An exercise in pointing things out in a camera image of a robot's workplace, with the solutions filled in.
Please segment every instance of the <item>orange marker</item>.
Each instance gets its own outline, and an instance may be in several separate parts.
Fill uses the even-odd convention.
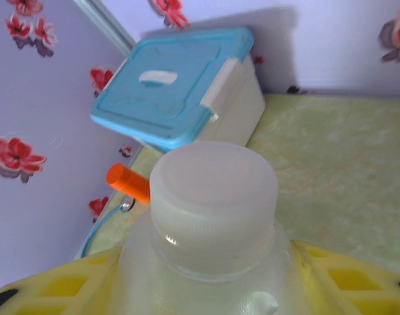
[[[115,164],[109,169],[106,182],[114,189],[142,203],[150,202],[149,180],[123,164]]]

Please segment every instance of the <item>green surface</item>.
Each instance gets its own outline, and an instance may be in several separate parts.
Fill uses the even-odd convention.
[[[248,147],[277,173],[276,217],[288,235],[400,273],[400,101],[276,94],[267,101]],[[132,168],[148,177],[160,156],[144,148]],[[114,216],[90,253],[123,243],[146,209],[137,203]]]

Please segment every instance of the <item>white plastic container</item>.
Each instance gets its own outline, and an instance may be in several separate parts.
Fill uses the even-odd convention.
[[[268,162],[196,142],[151,173],[151,211],[132,227],[109,314],[308,314]]]
[[[244,146],[265,108],[246,28],[141,40],[96,99],[91,118],[168,152],[196,140]]]

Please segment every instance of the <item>wallpaper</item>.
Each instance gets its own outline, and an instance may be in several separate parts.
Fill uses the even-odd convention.
[[[102,0],[136,40],[246,26],[264,92],[400,97],[400,0]]]
[[[73,1],[0,0],[0,286],[72,260],[136,157],[89,116],[124,57]]]

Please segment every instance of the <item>floral wallpaper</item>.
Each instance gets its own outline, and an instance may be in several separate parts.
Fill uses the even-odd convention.
[[[33,154],[30,144],[20,138],[0,138],[0,176],[6,179],[20,178],[26,184],[34,173],[43,170],[45,156]]]
[[[89,202],[88,206],[90,209],[90,214],[93,217],[93,223],[95,223],[98,217],[101,215],[102,210],[104,210],[109,200],[110,197],[105,196],[104,198],[94,199]]]
[[[38,0],[7,0],[14,6],[14,12],[5,20],[9,35],[18,49],[30,46],[37,49],[37,53],[45,57],[54,55],[53,48],[57,44],[57,37],[53,34],[54,26],[48,23],[45,17],[38,17],[33,24],[35,15],[41,13],[44,5]]]
[[[252,61],[254,62],[255,65],[261,65],[264,63],[264,57],[261,54],[257,54],[256,52],[257,49],[254,49],[254,46],[252,46],[251,49],[251,56],[252,56]]]
[[[181,0],[148,0],[152,9],[163,16],[163,23],[166,26],[176,26],[183,30],[190,22],[182,13]]]
[[[400,11],[394,20],[384,24],[378,38],[382,48],[388,51],[381,58],[381,61],[400,62]]]
[[[0,286],[72,260],[137,156],[89,115],[124,59],[73,1],[0,0]]]
[[[89,74],[92,79],[92,86],[95,89],[94,96],[97,97],[113,77],[114,72],[111,69],[92,68]]]

